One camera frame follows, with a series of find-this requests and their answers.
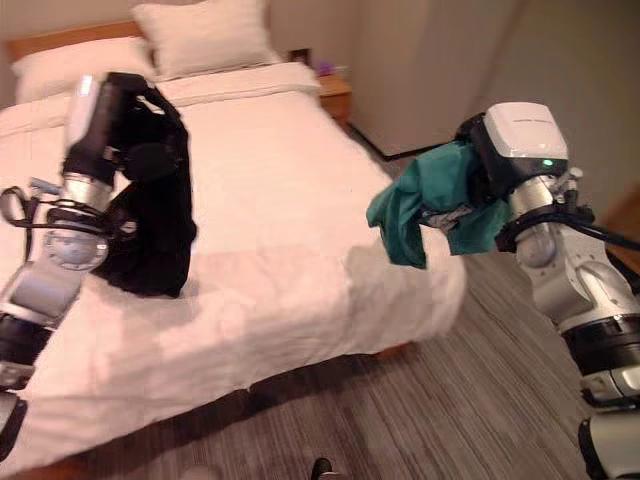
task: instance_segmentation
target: white wall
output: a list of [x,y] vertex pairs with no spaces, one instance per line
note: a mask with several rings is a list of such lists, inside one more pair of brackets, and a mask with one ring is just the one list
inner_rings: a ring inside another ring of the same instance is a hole
[[473,109],[547,104],[604,213],[640,178],[640,2],[532,0]]
[[387,155],[452,138],[521,0],[364,0],[353,123]]
[[[276,50],[311,47],[316,60],[348,65],[358,0],[268,0]],[[0,40],[129,19],[139,0],[0,0]],[[160,0],[156,3],[194,3]],[[14,77],[0,51],[0,108],[13,103]]]

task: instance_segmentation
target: purple object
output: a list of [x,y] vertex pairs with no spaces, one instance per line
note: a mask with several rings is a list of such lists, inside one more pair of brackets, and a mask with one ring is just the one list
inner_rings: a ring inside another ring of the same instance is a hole
[[316,67],[316,73],[322,77],[325,75],[331,75],[333,73],[333,63],[322,61]]

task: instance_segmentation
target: wooden headboard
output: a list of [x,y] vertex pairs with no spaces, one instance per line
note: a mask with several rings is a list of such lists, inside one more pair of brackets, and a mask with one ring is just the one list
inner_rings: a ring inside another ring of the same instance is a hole
[[92,25],[88,27],[72,28],[59,32],[46,33],[34,37],[8,40],[5,42],[7,55],[11,62],[20,60],[25,55],[30,55],[43,50],[74,45],[76,43],[102,40],[104,38],[118,37],[143,37],[140,27],[133,22],[107,23],[104,25]]

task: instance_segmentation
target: bed frame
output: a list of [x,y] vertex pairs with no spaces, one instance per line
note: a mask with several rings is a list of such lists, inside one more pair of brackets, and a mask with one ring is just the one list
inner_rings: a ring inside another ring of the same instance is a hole
[[[52,48],[75,45],[77,43],[102,40],[105,38],[143,37],[144,34],[134,21],[90,25],[72,28],[42,35],[18,38],[4,42],[5,50],[11,62],[20,60],[32,53]],[[403,353],[409,344],[388,348],[376,354],[379,360],[386,360]],[[72,456],[53,465],[18,473],[8,480],[84,480],[86,466],[81,460]]]
[[8,40],[5,42],[5,49],[9,60],[15,62],[26,55],[52,48],[119,37],[144,37],[144,34],[134,21],[107,23]]

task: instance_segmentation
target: white pillow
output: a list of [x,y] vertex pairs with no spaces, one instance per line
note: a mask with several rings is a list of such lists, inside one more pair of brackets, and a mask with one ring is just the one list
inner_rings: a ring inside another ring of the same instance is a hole
[[72,91],[83,75],[127,72],[155,80],[149,44],[139,37],[108,38],[33,53],[11,68],[18,76],[18,103]]
[[274,63],[263,7],[263,0],[205,0],[131,12],[155,49],[161,79],[169,80]]

